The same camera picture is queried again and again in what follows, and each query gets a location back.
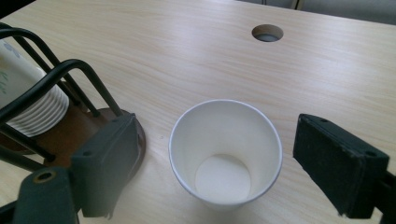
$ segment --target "white paper cup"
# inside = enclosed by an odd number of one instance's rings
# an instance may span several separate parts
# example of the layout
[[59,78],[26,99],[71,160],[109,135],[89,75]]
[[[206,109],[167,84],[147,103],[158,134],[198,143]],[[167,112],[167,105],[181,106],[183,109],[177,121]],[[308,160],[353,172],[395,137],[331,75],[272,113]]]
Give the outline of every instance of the white paper cup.
[[258,109],[213,100],[180,117],[171,133],[169,156],[184,189],[211,208],[229,211],[273,186],[282,146],[274,125]]
[[[45,72],[23,58],[8,42],[0,39],[0,109],[32,88]],[[7,124],[28,137],[46,132],[67,112],[69,99],[54,86],[41,99]]]

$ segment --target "stacked paper cup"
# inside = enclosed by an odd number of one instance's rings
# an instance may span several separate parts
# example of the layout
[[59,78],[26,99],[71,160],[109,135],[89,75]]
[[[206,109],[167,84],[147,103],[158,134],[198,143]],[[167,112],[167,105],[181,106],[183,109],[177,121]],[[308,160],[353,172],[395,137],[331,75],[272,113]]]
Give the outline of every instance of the stacked paper cup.
[[[0,108],[28,91],[44,75],[44,71],[0,39]],[[55,86],[7,124],[28,137],[36,136],[55,126],[64,117],[68,106],[68,97]]]

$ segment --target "table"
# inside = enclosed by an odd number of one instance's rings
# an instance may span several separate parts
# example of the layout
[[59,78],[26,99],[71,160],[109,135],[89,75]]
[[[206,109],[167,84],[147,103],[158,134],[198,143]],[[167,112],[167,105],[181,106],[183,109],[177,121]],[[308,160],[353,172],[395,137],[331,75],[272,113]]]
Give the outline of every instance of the table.
[[[89,63],[145,128],[146,158],[114,217],[81,223],[378,223],[378,211],[370,220],[337,216],[292,148],[299,114],[313,114],[389,154],[396,173],[396,26],[230,0],[41,0],[1,21],[38,34],[61,61]],[[281,28],[283,37],[256,40],[251,31],[261,24]],[[89,98],[106,106],[73,72]],[[167,151],[177,118],[219,98],[260,109],[284,149],[269,192],[225,214],[178,184]],[[16,200],[27,175],[0,162],[0,204]]]

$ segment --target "cup rim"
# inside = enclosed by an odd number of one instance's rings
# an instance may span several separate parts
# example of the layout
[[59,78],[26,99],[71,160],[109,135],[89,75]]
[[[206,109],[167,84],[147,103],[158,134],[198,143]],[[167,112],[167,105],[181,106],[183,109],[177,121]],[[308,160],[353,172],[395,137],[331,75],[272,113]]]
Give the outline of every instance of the cup rim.
[[[174,133],[175,130],[178,126],[178,124],[181,122],[181,120],[187,115],[189,114],[192,110],[194,110],[196,107],[199,107],[201,105],[206,105],[206,104],[212,104],[215,102],[229,102],[229,103],[234,103],[234,104],[240,104],[246,107],[249,107],[250,109],[253,109],[254,111],[256,111],[271,127],[271,130],[273,131],[273,133],[276,136],[276,142],[278,145],[278,153],[279,153],[279,161],[277,163],[277,167],[276,167],[276,173],[274,174],[274,176],[271,179],[271,182],[269,182],[270,184],[268,186],[265,186],[262,190],[260,190],[259,192],[250,195],[249,197],[247,197],[244,200],[239,200],[236,201],[234,203],[216,203],[211,201],[210,199],[207,199],[206,197],[198,194],[196,192],[196,190],[193,190],[184,180],[183,178],[180,176],[180,174],[177,171],[177,168],[174,165],[174,160],[172,158],[172,140],[174,138]],[[274,124],[271,122],[271,120],[269,120],[259,109],[257,109],[256,107],[252,106],[252,105],[248,105],[246,103],[240,102],[240,101],[236,101],[236,100],[230,100],[230,99],[214,99],[214,100],[208,100],[208,101],[204,101],[201,102],[200,104],[194,105],[193,107],[191,107],[190,109],[188,109],[186,112],[184,112],[178,119],[177,122],[175,124],[175,126],[172,129],[170,138],[169,138],[169,144],[168,144],[168,151],[169,151],[169,160],[172,166],[172,171],[175,174],[177,181],[180,183],[180,185],[190,194],[192,194],[194,197],[204,201],[205,203],[210,203],[210,204],[215,204],[215,205],[220,205],[220,206],[236,206],[239,204],[244,204],[244,203],[249,203],[251,201],[254,201],[258,198],[260,198],[264,193],[266,193],[276,182],[277,178],[279,177],[280,174],[280,170],[282,167],[282,162],[283,162],[283,149],[282,149],[282,143],[280,141],[280,137],[279,134],[276,131],[276,128],[274,126]]]

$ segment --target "light wood grain surface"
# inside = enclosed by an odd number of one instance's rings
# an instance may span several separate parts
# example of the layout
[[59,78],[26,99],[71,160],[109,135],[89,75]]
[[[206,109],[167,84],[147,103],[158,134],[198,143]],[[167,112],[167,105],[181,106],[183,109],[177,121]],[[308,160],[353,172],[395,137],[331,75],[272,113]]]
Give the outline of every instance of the light wood grain surface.
[[[111,220],[81,223],[378,223],[339,217],[292,157],[301,113],[329,119],[391,156],[396,173],[396,27],[230,0],[36,1],[1,20],[41,36],[62,60],[89,63],[120,107],[135,112],[148,152]],[[261,24],[277,42],[251,35]],[[78,71],[72,76],[106,106]],[[168,141],[177,118],[206,100],[251,104],[275,124],[284,162],[259,200],[206,208],[177,182]],[[29,173],[0,161],[0,204]]]

